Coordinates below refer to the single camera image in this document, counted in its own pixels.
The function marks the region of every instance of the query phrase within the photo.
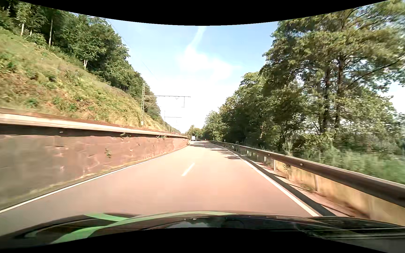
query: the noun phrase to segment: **road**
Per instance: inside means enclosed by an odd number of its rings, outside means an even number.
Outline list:
[[[248,211],[316,216],[227,149],[192,142],[176,152],[0,213],[0,235],[68,216],[115,212]]]

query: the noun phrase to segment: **blue sky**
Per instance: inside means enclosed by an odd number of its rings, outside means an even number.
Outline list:
[[[238,88],[246,72],[265,63],[277,22],[233,26],[173,26],[109,20],[130,49],[129,62],[158,98],[162,116],[184,132],[202,127],[206,115],[217,110]],[[388,95],[405,112],[405,88],[393,86]]]

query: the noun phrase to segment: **white lane marking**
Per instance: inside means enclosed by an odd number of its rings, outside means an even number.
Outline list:
[[[242,161],[245,162],[245,164],[248,164],[248,166],[250,166],[251,168],[253,168],[257,173],[259,173],[261,176],[263,176],[265,179],[267,179],[270,183],[272,183],[275,187],[277,187],[279,190],[281,190],[281,192],[283,192],[285,195],[287,195],[291,200],[293,200],[294,202],[296,202],[296,204],[298,204],[300,207],[302,207],[304,210],[306,210],[306,212],[308,212],[310,215],[312,216],[319,216],[319,214],[315,213],[312,209],[310,209],[310,207],[308,207],[306,204],[304,204],[303,202],[301,202],[301,200],[299,200],[298,198],[296,198],[293,194],[291,194],[289,191],[287,191],[284,187],[282,187],[280,184],[276,183],[275,181],[273,181],[271,178],[269,178],[267,175],[265,175],[263,172],[261,172],[260,170],[258,170],[256,167],[254,167],[252,164],[248,163],[248,161],[246,161],[245,159],[241,158],[239,155],[237,155],[236,153],[230,151],[229,149],[219,146],[220,148],[226,149],[229,152],[231,152],[233,155],[235,155],[236,157],[240,158]]]
[[[185,147],[183,147],[182,149],[175,150],[175,151],[173,151],[173,152],[171,152],[171,153],[168,153],[168,154],[165,154],[165,155],[162,155],[162,156],[159,156],[159,157],[150,159],[150,160],[148,160],[148,161],[143,161],[143,162],[138,163],[138,164],[133,164],[133,165],[130,165],[130,166],[121,168],[121,169],[119,169],[119,170],[112,171],[112,172],[109,172],[109,173],[106,173],[106,174],[103,174],[103,175],[99,175],[99,176],[97,176],[97,177],[90,178],[90,179],[85,180],[85,181],[82,181],[82,182],[80,182],[80,183],[77,183],[77,184],[74,184],[74,185],[71,185],[71,186],[67,186],[67,187],[61,188],[61,189],[59,189],[59,190],[55,190],[55,191],[53,191],[53,192],[47,193],[47,194],[42,195],[42,196],[39,196],[39,197],[37,197],[37,198],[29,199],[29,200],[27,200],[27,201],[25,201],[25,202],[21,202],[20,204],[16,204],[16,205],[13,205],[13,206],[8,207],[8,208],[6,208],[6,209],[0,210],[0,213],[5,212],[5,211],[8,211],[8,210],[12,210],[12,209],[14,209],[14,208],[17,208],[17,207],[19,207],[19,206],[22,206],[22,205],[25,205],[25,204],[28,204],[28,203],[31,203],[31,202],[33,202],[33,201],[36,201],[36,200],[40,199],[40,198],[44,198],[44,197],[47,197],[47,196],[49,196],[49,195],[53,195],[54,193],[58,193],[58,192],[61,192],[61,191],[63,191],[63,190],[66,190],[66,189],[70,189],[71,187],[75,187],[75,186],[78,186],[78,185],[82,185],[82,184],[84,184],[84,183],[86,183],[86,182],[93,181],[93,180],[98,179],[98,178],[101,178],[101,177],[103,177],[103,176],[107,176],[107,175],[110,175],[110,174],[114,174],[114,173],[116,173],[116,172],[119,172],[119,171],[122,171],[122,170],[125,170],[125,169],[128,169],[128,168],[131,168],[131,167],[133,167],[133,166],[137,166],[137,165],[140,165],[140,164],[144,164],[144,163],[150,162],[150,161],[155,160],[155,159],[157,159],[157,158],[162,158],[162,157],[164,157],[164,156],[167,156],[167,155],[172,154],[172,153],[174,153],[174,152],[177,152],[177,151],[179,151],[179,150],[183,150],[183,149],[186,148],[186,147],[188,147],[188,146],[185,146]]]
[[[186,174],[190,171],[190,169],[193,167],[193,165],[195,165],[195,163],[193,163],[192,165],[190,165],[190,167],[188,167],[188,169],[187,169],[186,171],[184,171],[181,176],[186,175]]]

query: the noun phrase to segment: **guardrail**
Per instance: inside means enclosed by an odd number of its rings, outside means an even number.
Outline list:
[[[291,157],[279,153],[255,149],[238,144],[227,143],[222,141],[208,141],[213,144],[221,145],[225,148],[239,151],[239,149],[248,150],[253,153],[283,162],[301,170],[308,171],[315,175],[338,182],[342,185],[352,187],[356,190],[383,199],[393,204],[405,208],[405,185],[376,178],[370,175],[364,175],[354,171],[340,169],[325,164],[304,160],[301,158]]]
[[[132,126],[123,126],[90,120],[70,119],[55,115],[41,113],[19,113],[9,109],[0,109],[0,124],[23,125],[33,127],[60,127],[83,130],[98,130],[110,132],[124,132],[145,135],[165,135],[188,138],[186,135],[170,133],[160,130],[151,130]]]

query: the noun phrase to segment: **grassy slope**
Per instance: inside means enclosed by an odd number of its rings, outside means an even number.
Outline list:
[[[0,107],[139,125],[130,95],[61,57],[0,27]],[[144,123],[161,129],[148,115]]]

